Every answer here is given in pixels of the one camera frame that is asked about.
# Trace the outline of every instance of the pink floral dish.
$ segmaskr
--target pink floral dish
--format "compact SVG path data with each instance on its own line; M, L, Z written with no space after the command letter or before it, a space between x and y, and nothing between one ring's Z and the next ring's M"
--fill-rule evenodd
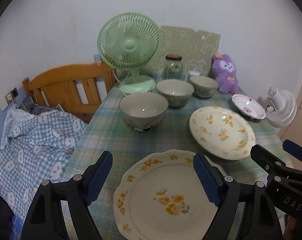
M234 94L231 98L240 112L251 119L265 119L266 112L261 104L250 97L241 94Z

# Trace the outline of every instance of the dish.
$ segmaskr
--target dish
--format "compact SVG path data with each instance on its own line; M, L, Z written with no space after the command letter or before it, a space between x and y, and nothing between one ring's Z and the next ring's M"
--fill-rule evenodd
M189 127L198 144L226 160L248 157L251 147L256 144L249 123L226 108L209 106L194 111Z
M125 238L203 238L217 208L209 202L194 171L194 155L181 150L152 153L124 173L114 193L114 214Z
M200 98L210 98L219 88L218 82L205 76L192 76L190 83L194 86L194 94Z
M194 92L190 83L178 79L162 80L156 84L156 89L168 100L171 107L185 106Z
M234 94L231 98L240 112L252 119L265 119L266 112L261 104L245 95Z
M141 92L123 98L118 106L129 125L137 131L144 131L161 122L168 101L161 95Z

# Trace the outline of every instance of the green fan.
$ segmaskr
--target green fan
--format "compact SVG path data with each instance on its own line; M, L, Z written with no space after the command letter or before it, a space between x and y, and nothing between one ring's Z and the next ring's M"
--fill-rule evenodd
M155 81L139 75L139 68L155 57L159 43L159 29L153 20L138 13L124 13L103 26L97 48L101 59L111 67L131 70L131 76L123 81L122 91L132 94L155 88Z

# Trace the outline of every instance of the electric fan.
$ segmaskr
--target electric fan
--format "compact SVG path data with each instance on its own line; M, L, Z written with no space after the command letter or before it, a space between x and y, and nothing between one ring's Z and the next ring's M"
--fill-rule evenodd
M273 127L281 128L289 125L296 116L297 104L293 94L288 90L270 87L267 98L271 106L267 107L267 119Z
M131 70L121 89L124 94L132 94L155 88L155 81L139 75L139 68L155 57L159 43L159 29L153 20L138 13L124 13L103 26L97 48L101 59L111 67Z

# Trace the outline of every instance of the blue gripper pad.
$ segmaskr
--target blue gripper pad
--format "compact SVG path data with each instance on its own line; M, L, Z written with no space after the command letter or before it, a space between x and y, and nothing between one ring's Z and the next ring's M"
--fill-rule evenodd
M97 197L101 192L104 182L112 168L112 164L113 157L112 154L108 152L104 160L102 161L100 167L97 169L93 178L89 182L87 197L85 199L88 206L91 205L93 201L97 200Z
M216 207L220 207L222 200L219 197L219 185L209 172L206 165L210 165L203 154L197 153L193 158L193 167L202 184L202 187L210 202Z
M297 145L296 143L285 140L282 144L282 148L287 153L291 154L293 157L297 158L302 162L302 147Z

